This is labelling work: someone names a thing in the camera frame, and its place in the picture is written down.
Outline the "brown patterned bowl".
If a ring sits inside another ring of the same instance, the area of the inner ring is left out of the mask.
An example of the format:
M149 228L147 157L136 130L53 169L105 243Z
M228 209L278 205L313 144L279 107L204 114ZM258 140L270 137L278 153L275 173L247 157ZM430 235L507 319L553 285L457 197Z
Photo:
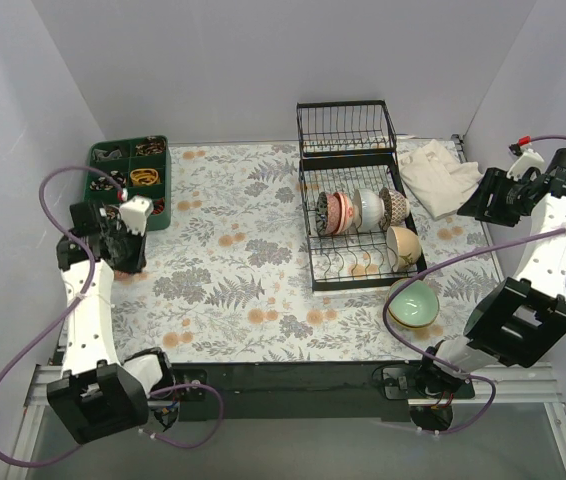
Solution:
M379 221L383 231L387 231L390 226L401 225L410 215L409 200L404 194L383 187L379 191L379 198L384 204L384 213Z

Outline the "cream white bowl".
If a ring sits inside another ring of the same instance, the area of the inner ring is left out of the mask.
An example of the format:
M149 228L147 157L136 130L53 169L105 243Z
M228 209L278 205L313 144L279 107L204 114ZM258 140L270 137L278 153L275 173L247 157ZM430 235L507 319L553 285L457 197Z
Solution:
M406 271L415 266L422 255L418 236L405 227L391 226L388 228L386 247L393 272Z

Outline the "plain white bowl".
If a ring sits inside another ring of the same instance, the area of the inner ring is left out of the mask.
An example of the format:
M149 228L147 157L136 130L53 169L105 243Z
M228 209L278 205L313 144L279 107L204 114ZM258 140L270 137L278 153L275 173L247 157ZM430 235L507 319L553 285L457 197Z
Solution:
M378 194L370 189L356 189L354 206L357 212L354 225L359 233L370 232L379 226L384 213L384 204Z

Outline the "black wire dish rack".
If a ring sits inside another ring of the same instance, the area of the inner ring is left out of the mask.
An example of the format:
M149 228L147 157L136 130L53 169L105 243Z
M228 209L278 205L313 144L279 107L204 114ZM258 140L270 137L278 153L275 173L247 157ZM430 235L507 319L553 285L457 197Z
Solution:
M393 227L417 229L386 103L300 103L296 121L313 291L386 287L423 271L423 254L399 254L391 237Z

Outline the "red floral bowl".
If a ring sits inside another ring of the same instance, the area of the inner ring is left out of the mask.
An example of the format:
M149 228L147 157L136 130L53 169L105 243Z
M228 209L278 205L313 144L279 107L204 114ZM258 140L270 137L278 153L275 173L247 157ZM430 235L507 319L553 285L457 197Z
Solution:
M339 220L337 228L334 230L334 235L339 235L347 231L354 219L354 206L349 196L343 192L335 192L335 198L339 204Z

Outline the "grey leaf patterned bowl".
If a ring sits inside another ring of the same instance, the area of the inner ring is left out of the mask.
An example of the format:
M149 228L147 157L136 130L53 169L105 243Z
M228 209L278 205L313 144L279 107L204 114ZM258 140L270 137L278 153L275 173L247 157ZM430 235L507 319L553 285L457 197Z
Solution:
M316 203L316 230L319 236L332 235L339 219L339 205L329 193L320 192Z

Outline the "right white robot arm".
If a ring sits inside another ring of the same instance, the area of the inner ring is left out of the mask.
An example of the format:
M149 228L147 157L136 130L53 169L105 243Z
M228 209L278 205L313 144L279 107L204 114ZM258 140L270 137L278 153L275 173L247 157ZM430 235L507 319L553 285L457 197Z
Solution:
M532 236L560 233L528 243L515 274L480 301L463 334L428 348L415 373L427 397L456 392L488 365L530 367L566 334L566 148L549 163L530 148L511 149L516 162L487 169L459 215L502 226L529 216Z

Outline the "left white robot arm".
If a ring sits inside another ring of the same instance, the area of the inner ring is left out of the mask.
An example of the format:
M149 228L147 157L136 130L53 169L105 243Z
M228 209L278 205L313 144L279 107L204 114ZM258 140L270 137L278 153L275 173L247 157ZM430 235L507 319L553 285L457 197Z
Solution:
M145 424L149 396L163 400L175 390L176 377L160 348L120 360L113 339L114 277L145 268L152 210L142 196L113 208L95 200L74 204L73 226L56 246L72 310L61 377L48 384L47 400L80 445Z

